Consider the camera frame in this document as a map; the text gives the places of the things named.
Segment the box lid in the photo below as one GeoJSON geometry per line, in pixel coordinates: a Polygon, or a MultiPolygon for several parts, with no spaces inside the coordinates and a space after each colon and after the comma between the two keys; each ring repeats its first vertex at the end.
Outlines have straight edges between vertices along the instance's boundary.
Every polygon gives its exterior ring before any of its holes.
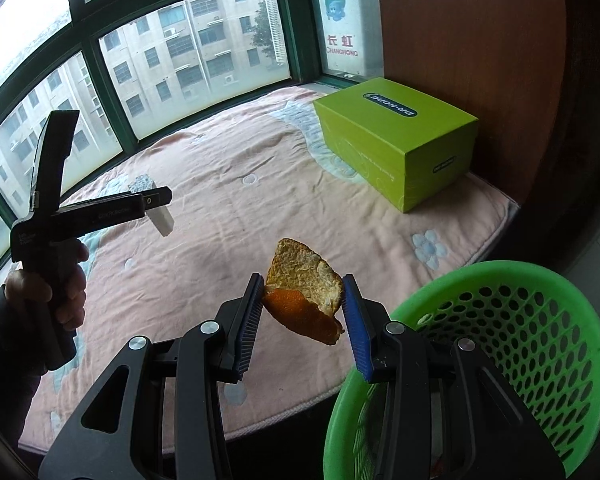
{"type": "Polygon", "coordinates": [[[358,124],[401,152],[410,152],[477,118],[455,106],[384,78],[314,101],[358,124]]]}

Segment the box label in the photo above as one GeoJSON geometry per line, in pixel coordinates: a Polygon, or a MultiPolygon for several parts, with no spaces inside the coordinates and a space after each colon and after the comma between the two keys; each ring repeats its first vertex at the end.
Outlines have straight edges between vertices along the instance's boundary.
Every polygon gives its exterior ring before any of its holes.
{"type": "Polygon", "coordinates": [[[402,115],[403,117],[415,117],[418,113],[413,108],[409,108],[398,101],[384,97],[382,94],[364,94],[363,97],[369,101],[379,104],[392,112],[402,115]]]}

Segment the wooden wall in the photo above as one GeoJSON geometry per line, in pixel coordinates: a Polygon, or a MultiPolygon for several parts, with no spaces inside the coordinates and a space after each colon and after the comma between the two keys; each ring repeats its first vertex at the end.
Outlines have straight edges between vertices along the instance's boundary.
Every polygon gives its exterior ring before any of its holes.
{"type": "Polygon", "coordinates": [[[472,169],[523,203],[554,127],[564,0],[380,0],[384,73],[480,119],[472,169]]]}

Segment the pink blanket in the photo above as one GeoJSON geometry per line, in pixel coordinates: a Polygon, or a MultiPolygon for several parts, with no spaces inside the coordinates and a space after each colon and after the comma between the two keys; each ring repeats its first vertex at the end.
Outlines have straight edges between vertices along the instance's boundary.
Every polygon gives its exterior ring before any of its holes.
{"type": "MultiPolygon", "coordinates": [[[[241,296],[252,272],[266,274],[282,237],[309,245],[341,275],[353,273],[365,297],[391,311],[435,277],[478,259],[504,229],[515,206],[471,175],[400,213],[326,149],[310,105],[316,97],[288,88],[226,110],[161,139],[71,198],[117,192],[148,174],[171,187],[175,227],[163,238],[142,219],[90,240],[78,356],[42,378],[24,447],[51,446],[129,338],[180,337],[241,296]]],[[[244,383],[219,385],[227,437],[331,395],[351,365],[346,334],[328,347],[263,311],[244,383]]],[[[164,446],[173,449],[173,383],[164,420],[164,446]]]]}

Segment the blue flower pattern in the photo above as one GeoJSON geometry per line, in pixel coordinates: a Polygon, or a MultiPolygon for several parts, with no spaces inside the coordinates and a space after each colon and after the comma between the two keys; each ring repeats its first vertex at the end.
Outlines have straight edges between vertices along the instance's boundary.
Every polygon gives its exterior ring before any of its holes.
{"type": "Polygon", "coordinates": [[[440,267],[439,258],[448,255],[446,246],[438,239],[438,234],[429,229],[423,235],[414,234],[411,240],[415,246],[414,252],[417,259],[426,264],[429,269],[438,270],[440,267]]]}

